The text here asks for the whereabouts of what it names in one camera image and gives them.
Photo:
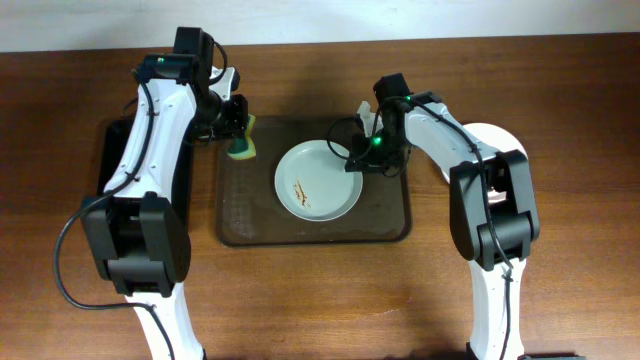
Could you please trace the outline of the green yellow sponge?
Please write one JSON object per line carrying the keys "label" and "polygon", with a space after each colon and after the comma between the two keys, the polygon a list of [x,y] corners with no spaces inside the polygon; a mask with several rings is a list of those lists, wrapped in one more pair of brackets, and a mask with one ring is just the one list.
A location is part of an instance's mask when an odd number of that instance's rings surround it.
{"label": "green yellow sponge", "polygon": [[254,115],[249,115],[247,127],[243,135],[239,138],[235,138],[232,145],[227,149],[227,155],[236,161],[252,159],[256,156],[256,147],[253,139],[251,138],[251,132],[255,125],[256,118]]}

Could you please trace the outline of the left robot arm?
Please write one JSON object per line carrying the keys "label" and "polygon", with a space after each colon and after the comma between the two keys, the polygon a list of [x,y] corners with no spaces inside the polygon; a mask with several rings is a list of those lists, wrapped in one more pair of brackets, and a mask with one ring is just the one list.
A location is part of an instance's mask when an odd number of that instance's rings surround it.
{"label": "left robot arm", "polygon": [[203,359],[184,282],[191,261],[188,210],[196,144],[229,140],[229,156],[255,156],[255,118],[239,94],[238,71],[217,69],[222,46],[197,27],[180,27],[173,49],[134,71],[137,109],[102,192],[80,214],[97,271],[133,309],[155,359]]}

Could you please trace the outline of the white plate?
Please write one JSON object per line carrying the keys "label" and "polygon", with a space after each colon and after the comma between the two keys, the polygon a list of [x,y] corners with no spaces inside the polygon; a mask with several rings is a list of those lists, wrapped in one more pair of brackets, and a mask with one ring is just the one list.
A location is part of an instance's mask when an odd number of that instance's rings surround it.
{"label": "white plate", "polygon": [[[518,150],[528,158],[527,152],[521,142],[501,127],[488,123],[469,123],[463,125],[463,127],[478,140],[501,152]],[[445,181],[449,184],[450,179],[448,173],[442,168],[441,172]],[[502,202],[506,200],[506,192],[498,192],[492,188],[488,192],[488,200],[490,205]]]}

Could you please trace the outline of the pale blue plate top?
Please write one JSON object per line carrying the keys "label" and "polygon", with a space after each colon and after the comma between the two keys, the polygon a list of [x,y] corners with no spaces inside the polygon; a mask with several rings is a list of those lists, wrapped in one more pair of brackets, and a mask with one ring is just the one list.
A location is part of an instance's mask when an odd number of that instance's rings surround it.
{"label": "pale blue plate top", "polygon": [[364,187],[360,172],[347,172],[340,158],[348,151],[325,140],[309,140],[288,150],[277,164],[274,188],[280,203],[294,216],[311,222],[327,222],[349,212]]}

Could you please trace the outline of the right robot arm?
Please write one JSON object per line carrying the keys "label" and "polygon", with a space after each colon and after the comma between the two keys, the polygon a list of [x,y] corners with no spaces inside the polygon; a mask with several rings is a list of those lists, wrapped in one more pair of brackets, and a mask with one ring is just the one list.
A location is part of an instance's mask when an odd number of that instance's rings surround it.
{"label": "right robot arm", "polygon": [[433,92],[411,91],[400,73],[374,85],[375,113],[361,120],[348,172],[395,177],[423,151],[448,178],[450,233],[469,264],[472,359],[522,359],[520,288],[540,220],[527,156],[501,150],[461,125]]}

